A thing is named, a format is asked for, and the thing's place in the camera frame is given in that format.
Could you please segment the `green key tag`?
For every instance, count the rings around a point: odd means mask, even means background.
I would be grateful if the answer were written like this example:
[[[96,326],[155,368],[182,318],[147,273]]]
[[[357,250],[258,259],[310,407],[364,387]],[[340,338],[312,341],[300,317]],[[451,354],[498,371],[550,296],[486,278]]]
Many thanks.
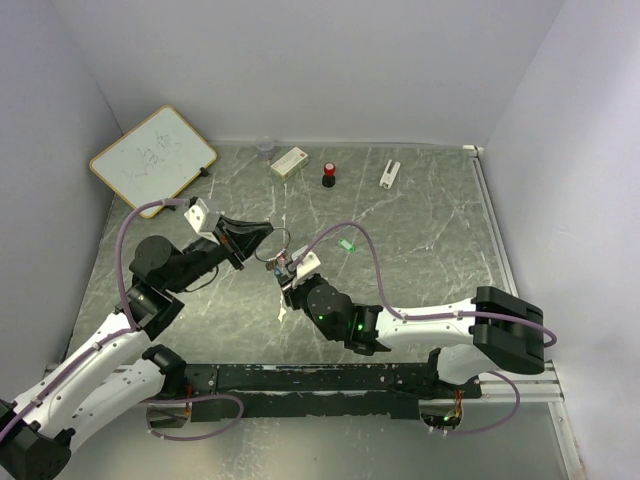
[[[354,252],[355,251],[355,246],[351,242],[346,240],[346,239],[341,239],[339,241],[339,245],[342,248],[344,248],[346,251],[348,251],[348,252]]]

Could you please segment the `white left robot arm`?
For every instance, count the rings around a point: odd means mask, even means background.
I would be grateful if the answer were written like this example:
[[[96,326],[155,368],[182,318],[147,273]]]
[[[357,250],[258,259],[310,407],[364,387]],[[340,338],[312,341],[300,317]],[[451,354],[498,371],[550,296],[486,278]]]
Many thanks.
[[[274,230],[186,211],[197,239],[184,249],[162,236],[140,242],[125,287],[122,253],[115,253],[120,302],[97,331],[35,386],[1,404],[1,465],[14,479],[53,479],[71,455],[108,423],[139,403],[202,402],[188,383],[186,362],[157,337],[177,318],[177,294],[229,262],[243,268]]]

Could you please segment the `silver metal keyring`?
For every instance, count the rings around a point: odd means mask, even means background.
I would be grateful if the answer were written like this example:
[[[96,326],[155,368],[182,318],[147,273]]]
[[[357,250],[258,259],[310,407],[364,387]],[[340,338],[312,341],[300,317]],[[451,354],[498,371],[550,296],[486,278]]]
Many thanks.
[[[254,258],[260,262],[268,263],[287,250],[290,242],[291,234],[289,230],[285,227],[275,227],[273,232],[261,242],[254,253]]]

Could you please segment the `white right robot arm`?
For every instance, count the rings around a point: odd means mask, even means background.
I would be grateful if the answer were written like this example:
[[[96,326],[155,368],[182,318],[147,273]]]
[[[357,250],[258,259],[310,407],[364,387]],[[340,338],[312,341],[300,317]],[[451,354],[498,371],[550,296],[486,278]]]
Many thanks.
[[[325,339],[359,355],[433,346],[424,384],[435,397],[496,369],[544,371],[542,310],[495,287],[479,287],[473,297],[448,305],[399,308],[393,315],[382,305],[354,302],[318,273],[299,281],[277,269],[274,277],[288,307],[303,311]]]

